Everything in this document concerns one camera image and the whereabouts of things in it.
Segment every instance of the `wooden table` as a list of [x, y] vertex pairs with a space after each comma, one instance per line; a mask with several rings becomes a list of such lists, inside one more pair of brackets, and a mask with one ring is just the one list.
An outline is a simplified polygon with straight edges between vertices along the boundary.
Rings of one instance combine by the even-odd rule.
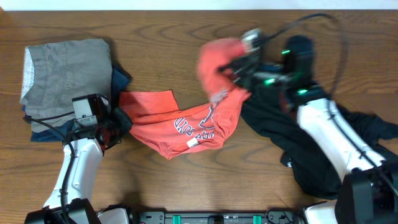
[[[62, 165], [59, 142], [30, 142], [22, 121], [24, 47], [64, 40], [103, 38], [114, 62], [133, 77], [129, 90], [172, 89], [181, 108], [207, 102], [195, 78], [198, 50], [209, 40], [239, 37], [313, 11], [101, 11], [7, 12], [0, 24], [0, 222], [21, 223], [41, 209]], [[331, 11], [344, 20], [350, 50], [336, 100], [351, 110], [377, 113], [398, 123], [397, 11]], [[314, 19], [270, 45], [278, 59], [287, 37], [305, 34], [317, 48], [316, 79], [331, 86], [339, 55], [338, 33]], [[398, 152], [398, 141], [383, 142]], [[96, 210], [126, 202], [138, 209], [175, 211], [267, 210], [301, 207], [318, 199], [302, 193], [292, 170], [280, 164], [282, 150], [243, 120], [224, 148], [185, 154], [170, 161], [126, 136], [106, 152], [98, 169], [92, 204]]]

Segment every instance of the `crumpled black fabric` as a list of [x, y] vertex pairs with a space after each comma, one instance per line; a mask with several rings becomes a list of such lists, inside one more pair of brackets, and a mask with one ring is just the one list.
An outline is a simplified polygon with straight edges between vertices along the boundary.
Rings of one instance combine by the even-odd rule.
[[[269, 137], [291, 158], [294, 178], [305, 193], [336, 199], [341, 186], [336, 170], [316, 142], [292, 117], [280, 110], [280, 89], [259, 83], [251, 91], [252, 96], [243, 104], [243, 120], [261, 136]], [[352, 113], [340, 105], [338, 107], [370, 147], [387, 160], [398, 161], [398, 156], [378, 144], [379, 139], [398, 138], [398, 125], [385, 122], [374, 114]]]

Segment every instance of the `garment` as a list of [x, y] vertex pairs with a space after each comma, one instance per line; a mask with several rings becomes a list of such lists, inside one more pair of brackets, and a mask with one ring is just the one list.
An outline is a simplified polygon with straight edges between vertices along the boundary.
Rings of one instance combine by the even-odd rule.
[[[280, 89], [259, 83], [252, 87], [252, 96], [241, 112], [243, 120], [255, 132], [285, 151], [281, 162], [290, 164], [299, 186], [309, 195], [336, 199], [341, 186], [340, 178], [326, 155], [315, 141], [302, 130], [293, 118], [280, 109]], [[379, 146], [379, 138], [398, 137], [397, 125], [387, 123], [376, 115], [350, 113], [339, 106], [347, 122], [375, 151], [389, 159], [397, 156]]]
[[[113, 67], [112, 89], [111, 89], [112, 92], [111, 104], [113, 108], [118, 106], [119, 94], [128, 86], [130, 81], [131, 78], [129, 75], [122, 73], [120, 68]], [[66, 135], [67, 132], [73, 129], [74, 127], [72, 120], [69, 120], [65, 124], [55, 128], [57, 128], [62, 134]], [[32, 136], [30, 137], [30, 141], [32, 142], [54, 142], [61, 140], [62, 138], [55, 131], [51, 129], [39, 133], [32, 131]]]
[[171, 159], [179, 154], [219, 149], [238, 124], [242, 103], [250, 95], [218, 67], [244, 53], [238, 39], [221, 39], [202, 47], [198, 78], [210, 103], [179, 110], [173, 93], [121, 93], [120, 108], [134, 123], [130, 133]]
[[[72, 98], [101, 93], [111, 96], [111, 57], [102, 39], [28, 46], [25, 50], [21, 103], [27, 115], [49, 118], [73, 111]], [[61, 126], [73, 114], [46, 121]], [[32, 130], [48, 128], [32, 123]]]

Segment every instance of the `gray cloth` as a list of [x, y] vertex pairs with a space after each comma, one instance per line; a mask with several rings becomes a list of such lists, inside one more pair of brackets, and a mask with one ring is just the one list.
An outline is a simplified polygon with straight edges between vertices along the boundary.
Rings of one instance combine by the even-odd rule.
[[[101, 93], [111, 98], [111, 56], [104, 40], [28, 46], [26, 51], [21, 103], [28, 116], [40, 119], [71, 112], [72, 98], [78, 96]], [[46, 123], [57, 127], [73, 118], [70, 114]], [[34, 132], [47, 129], [32, 123]]]

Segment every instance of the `green led indicator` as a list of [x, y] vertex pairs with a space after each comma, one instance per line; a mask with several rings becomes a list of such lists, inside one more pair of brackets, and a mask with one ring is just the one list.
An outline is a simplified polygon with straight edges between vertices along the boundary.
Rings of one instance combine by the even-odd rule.
[[283, 50], [282, 54], [288, 54], [290, 52], [290, 50]]
[[271, 85], [275, 82], [275, 78], [269, 78], [267, 80], [264, 81], [265, 85]]
[[299, 95], [302, 95], [302, 94], [304, 94], [304, 93], [306, 93], [308, 90], [299, 90], [299, 91], [297, 91], [297, 93], [299, 94]]

